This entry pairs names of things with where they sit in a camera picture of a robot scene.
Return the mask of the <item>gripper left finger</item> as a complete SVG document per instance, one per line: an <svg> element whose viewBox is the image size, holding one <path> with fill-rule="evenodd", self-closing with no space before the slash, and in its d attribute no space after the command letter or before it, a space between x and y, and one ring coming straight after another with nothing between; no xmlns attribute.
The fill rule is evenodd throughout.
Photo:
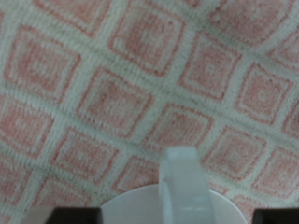
<svg viewBox="0 0 299 224"><path fill-rule="evenodd" d="M103 216L99 207L37 207L22 224L103 224Z"/></svg>

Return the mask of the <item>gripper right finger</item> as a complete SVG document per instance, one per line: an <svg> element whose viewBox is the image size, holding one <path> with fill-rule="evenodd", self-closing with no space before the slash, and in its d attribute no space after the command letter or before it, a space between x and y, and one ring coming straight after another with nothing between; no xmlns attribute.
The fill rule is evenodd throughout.
<svg viewBox="0 0 299 224"><path fill-rule="evenodd" d="M299 224L299 209L256 209L252 224Z"/></svg>

